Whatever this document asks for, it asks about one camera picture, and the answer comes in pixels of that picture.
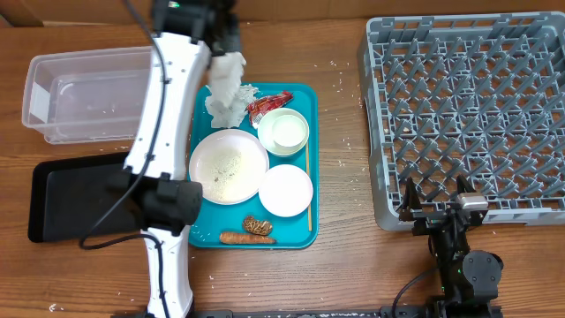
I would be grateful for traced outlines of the wooden chopstick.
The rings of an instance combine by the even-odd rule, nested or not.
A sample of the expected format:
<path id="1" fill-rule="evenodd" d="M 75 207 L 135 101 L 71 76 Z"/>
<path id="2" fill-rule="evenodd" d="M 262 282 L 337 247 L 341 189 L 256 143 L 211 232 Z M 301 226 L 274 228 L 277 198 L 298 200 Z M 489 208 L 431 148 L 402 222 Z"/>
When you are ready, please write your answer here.
<path id="1" fill-rule="evenodd" d="M 307 214 L 307 225 L 308 231 L 311 232 L 313 230 L 313 220 L 312 220 L 312 199 L 313 199 L 313 183 L 311 180 L 311 172 L 310 172 L 310 150 L 309 150 L 309 141 L 305 144 L 305 173 L 308 177 L 307 181 L 307 188 L 308 191 L 308 206 L 306 210 Z"/>

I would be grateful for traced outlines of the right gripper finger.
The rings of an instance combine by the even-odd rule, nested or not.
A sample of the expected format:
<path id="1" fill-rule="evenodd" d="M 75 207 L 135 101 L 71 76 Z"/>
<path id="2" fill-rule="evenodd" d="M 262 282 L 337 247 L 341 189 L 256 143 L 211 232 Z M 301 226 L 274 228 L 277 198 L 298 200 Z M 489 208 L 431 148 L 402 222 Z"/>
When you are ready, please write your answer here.
<path id="1" fill-rule="evenodd" d="M 475 193 L 476 190 L 472 186 L 472 184 L 467 180 L 467 178 L 463 175 L 458 175 L 456 177 L 456 186 L 457 186 L 457 193 Z"/>
<path id="2" fill-rule="evenodd" d="M 416 184 L 412 177 L 408 177 L 405 183 L 405 193 L 403 195 L 403 202 L 399 207 L 400 210 L 404 211 L 406 209 L 421 209 L 421 202 L 418 197 L 418 191 L 416 189 Z"/>

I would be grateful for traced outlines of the white cup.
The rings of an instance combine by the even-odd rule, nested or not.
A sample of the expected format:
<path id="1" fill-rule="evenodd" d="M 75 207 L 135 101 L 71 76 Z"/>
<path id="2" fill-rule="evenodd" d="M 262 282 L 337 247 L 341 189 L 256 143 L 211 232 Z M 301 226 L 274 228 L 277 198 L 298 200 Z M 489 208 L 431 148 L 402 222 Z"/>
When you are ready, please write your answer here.
<path id="1" fill-rule="evenodd" d="M 298 148 L 306 136 L 305 123 L 300 117 L 282 115 L 273 123 L 272 136 L 280 148 Z"/>

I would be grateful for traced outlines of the white napkin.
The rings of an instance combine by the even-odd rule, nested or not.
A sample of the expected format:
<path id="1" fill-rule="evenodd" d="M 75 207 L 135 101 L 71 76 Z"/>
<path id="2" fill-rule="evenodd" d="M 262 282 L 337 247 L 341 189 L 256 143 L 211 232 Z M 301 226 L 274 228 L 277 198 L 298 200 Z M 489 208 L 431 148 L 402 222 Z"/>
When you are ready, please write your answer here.
<path id="1" fill-rule="evenodd" d="M 213 118 L 212 128 L 238 128 L 248 114 L 247 106 L 256 101 L 259 92 L 257 87 L 250 84 L 238 88 L 231 103 L 225 105 L 212 95 L 205 99 L 206 110 Z"/>
<path id="2" fill-rule="evenodd" d="M 208 86 L 214 107 L 227 108 L 231 105 L 241 86 L 245 65 L 245 58 L 240 52 L 229 52 L 212 58 Z"/>

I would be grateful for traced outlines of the small pink plate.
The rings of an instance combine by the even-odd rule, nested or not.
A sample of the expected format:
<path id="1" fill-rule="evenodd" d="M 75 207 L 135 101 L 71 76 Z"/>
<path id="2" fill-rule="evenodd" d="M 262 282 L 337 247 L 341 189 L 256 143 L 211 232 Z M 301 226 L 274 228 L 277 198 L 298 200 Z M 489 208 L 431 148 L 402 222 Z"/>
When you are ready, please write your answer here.
<path id="1" fill-rule="evenodd" d="M 307 210 L 308 177 L 295 165 L 280 164 L 267 171 L 259 188 L 262 206 L 272 215 L 293 217 Z"/>

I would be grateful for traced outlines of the red snack wrapper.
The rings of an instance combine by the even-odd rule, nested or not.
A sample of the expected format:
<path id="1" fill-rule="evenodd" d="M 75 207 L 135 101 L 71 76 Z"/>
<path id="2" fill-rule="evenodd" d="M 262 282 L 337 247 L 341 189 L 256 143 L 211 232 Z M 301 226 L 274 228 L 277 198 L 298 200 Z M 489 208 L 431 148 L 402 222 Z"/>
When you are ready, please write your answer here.
<path id="1" fill-rule="evenodd" d="M 247 105 L 250 124 L 257 129 L 261 119 L 271 110 L 280 109 L 293 99 L 293 94 L 289 91 L 282 91 L 277 95 L 263 96 Z"/>

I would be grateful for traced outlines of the large white plate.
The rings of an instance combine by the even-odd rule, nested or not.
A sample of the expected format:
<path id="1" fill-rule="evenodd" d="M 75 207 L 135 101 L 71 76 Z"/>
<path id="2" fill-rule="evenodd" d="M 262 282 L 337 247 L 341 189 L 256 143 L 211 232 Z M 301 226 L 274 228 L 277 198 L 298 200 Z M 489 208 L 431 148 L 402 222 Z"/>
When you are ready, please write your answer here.
<path id="1" fill-rule="evenodd" d="M 267 150 L 252 134 L 226 129 L 203 139 L 192 151 L 188 174 L 202 184 L 206 200 L 233 205 L 251 199 L 269 169 Z"/>

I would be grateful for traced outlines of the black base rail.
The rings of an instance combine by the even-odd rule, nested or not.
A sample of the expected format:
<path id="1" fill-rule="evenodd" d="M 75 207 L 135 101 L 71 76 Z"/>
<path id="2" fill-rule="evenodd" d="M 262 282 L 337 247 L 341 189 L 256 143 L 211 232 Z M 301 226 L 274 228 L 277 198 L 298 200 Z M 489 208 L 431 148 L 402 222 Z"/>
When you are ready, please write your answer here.
<path id="1" fill-rule="evenodd" d="M 249 312 L 249 313 L 238 313 L 232 312 L 230 310 L 219 310 L 219 311 L 193 311 L 186 317 L 194 318 L 392 318 L 391 307 L 382 307 L 376 311 L 370 310 L 338 310 L 338 311 L 295 311 L 295 312 Z M 152 314 L 146 312 L 138 312 L 134 314 L 113 314 L 110 317 L 113 318 L 148 318 L 154 317 Z M 399 306 L 396 309 L 395 317 L 399 318 L 423 318 L 423 317 L 439 317 L 437 315 L 431 314 L 426 307 L 417 306 Z M 443 315 L 443 317 L 495 317 L 502 318 L 503 313 L 500 307 L 493 307 L 491 314 L 449 314 Z"/>

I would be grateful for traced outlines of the black plastic tray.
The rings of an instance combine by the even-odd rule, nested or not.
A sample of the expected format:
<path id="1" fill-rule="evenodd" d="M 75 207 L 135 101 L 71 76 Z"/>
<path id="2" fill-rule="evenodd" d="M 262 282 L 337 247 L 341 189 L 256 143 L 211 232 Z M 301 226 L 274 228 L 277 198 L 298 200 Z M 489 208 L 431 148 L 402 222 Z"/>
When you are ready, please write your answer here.
<path id="1" fill-rule="evenodd" d="M 106 188 L 125 152 L 39 163 L 33 171 L 28 239 L 34 243 L 80 239 L 117 201 Z"/>

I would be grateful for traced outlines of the orange carrot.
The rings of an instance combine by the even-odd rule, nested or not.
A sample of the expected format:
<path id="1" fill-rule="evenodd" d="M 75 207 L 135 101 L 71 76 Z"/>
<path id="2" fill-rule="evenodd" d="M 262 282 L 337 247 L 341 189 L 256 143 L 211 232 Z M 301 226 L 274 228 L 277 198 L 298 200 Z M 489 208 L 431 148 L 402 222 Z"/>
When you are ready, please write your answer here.
<path id="1" fill-rule="evenodd" d="M 273 238 L 268 236 L 232 231 L 221 233 L 220 241 L 226 245 L 271 245 L 276 243 Z"/>

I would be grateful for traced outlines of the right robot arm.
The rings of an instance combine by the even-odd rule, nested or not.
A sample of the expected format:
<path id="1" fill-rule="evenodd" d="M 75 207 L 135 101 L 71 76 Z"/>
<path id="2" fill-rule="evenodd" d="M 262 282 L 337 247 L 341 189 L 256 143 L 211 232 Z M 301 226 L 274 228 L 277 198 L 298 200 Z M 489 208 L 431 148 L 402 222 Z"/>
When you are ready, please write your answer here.
<path id="1" fill-rule="evenodd" d="M 399 219 L 412 221 L 412 234 L 427 236 L 436 266 L 409 281 L 395 296 L 392 307 L 380 313 L 391 317 L 502 318 L 500 307 L 491 305 L 498 297 L 504 263 L 500 256 L 472 250 L 466 232 L 483 223 L 488 211 L 486 198 L 461 175 L 456 178 L 455 201 L 440 212 L 425 212 L 411 178 L 406 181 Z M 422 306 L 401 306 L 400 298 L 415 283 L 440 274 L 442 294 Z"/>

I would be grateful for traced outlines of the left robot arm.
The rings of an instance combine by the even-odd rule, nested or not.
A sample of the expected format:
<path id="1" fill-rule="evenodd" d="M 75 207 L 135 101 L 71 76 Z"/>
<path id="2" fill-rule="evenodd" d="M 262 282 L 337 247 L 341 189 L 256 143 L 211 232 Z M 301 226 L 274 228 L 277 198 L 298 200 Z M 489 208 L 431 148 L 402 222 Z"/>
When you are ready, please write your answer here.
<path id="1" fill-rule="evenodd" d="M 139 128 L 110 188 L 128 203 L 145 242 L 150 300 L 143 317 L 188 317 L 193 310 L 188 236 L 203 201 L 187 178 L 186 148 L 200 81 L 216 57 L 240 48 L 234 2 L 156 1 L 146 22 L 125 4 L 151 43 Z"/>

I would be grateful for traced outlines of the grey dishwasher rack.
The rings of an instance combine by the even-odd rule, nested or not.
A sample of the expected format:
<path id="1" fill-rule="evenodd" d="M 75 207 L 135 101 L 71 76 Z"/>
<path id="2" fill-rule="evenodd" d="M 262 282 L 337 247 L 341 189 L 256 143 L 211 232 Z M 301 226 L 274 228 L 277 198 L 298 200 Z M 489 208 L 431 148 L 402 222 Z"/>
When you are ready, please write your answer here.
<path id="1" fill-rule="evenodd" d="M 559 11 L 384 17 L 358 49 L 376 223 L 412 180 L 443 210 L 464 176 L 488 223 L 564 222 L 564 16 Z"/>

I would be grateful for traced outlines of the pale green bowl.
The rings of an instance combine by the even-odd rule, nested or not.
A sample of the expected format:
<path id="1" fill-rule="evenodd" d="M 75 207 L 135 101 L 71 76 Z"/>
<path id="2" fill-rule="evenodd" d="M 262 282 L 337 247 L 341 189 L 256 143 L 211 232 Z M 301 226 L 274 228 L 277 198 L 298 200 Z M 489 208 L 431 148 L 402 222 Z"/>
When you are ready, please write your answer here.
<path id="1" fill-rule="evenodd" d="M 306 136 L 305 136 L 304 141 L 302 142 L 302 144 L 298 148 L 291 148 L 291 149 L 280 148 L 280 147 L 276 146 L 276 144 L 274 143 L 273 136 L 272 136 L 273 123 L 276 121 L 277 118 L 279 118 L 282 115 L 294 115 L 294 116 L 300 117 L 303 120 L 303 122 L 305 123 Z M 276 109 L 276 110 L 271 110 L 270 112 L 268 112 L 268 114 L 266 114 L 261 119 L 257 134 L 258 134 L 258 138 L 260 140 L 260 143 L 263 145 L 263 147 L 269 153 L 276 155 L 276 156 L 280 156 L 280 157 L 288 157 L 288 156 L 295 155 L 299 150 L 301 150 L 305 146 L 306 142 L 308 141 L 309 135 L 310 135 L 310 128 L 309 128 L 309 124 L 307 123 L 305 117 L 303 115 L 301 115 L 298 111 L 292 110 L 292 109 L 287 109 L 287 108 L 280 108 L 280 109 Z"/>

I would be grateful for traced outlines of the teal plastic tray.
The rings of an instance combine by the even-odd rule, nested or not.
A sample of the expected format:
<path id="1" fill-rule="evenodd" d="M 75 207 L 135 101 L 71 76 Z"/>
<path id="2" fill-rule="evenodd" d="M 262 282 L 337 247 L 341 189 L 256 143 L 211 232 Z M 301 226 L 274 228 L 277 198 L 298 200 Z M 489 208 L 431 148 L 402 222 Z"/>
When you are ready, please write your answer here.
<path id="1" fill-rule="evenodd" d="M 300 83 L 253 82 L 251 85 L 258 89 L 256 94 L 258 98 L 279 94 L 282 91 L 291 92 L 293 99 L 286 106 L 298 111 L 308 122 L 310 136 L 307 150 L 302 149 L 297 154 L 286 158 L 275 155 L 268 157 L 271 167 L 291 164 L 309 172 L 309 177 L 313 182 L 312 203 L 309 209 L 297 216 L 280 217 L 269 213 L 261 205 L 258 195 L 234 205 L 220 205 L 204 200 L 198 219 L 191 227 L 189 243 L 199 248 L 226 248 L 227 245 L 220 241 L 220 234 L 225 231 L 242 232 L 244 219 L 247 216 L 254 216 L 260 221 L 267 220 L 274 226 L 270 237 L 275 240 L 275 243 L 239 245 L 239 249 L 303 249 L 313 243 L 319 232 L 318 97 L 311 87 Z"/>

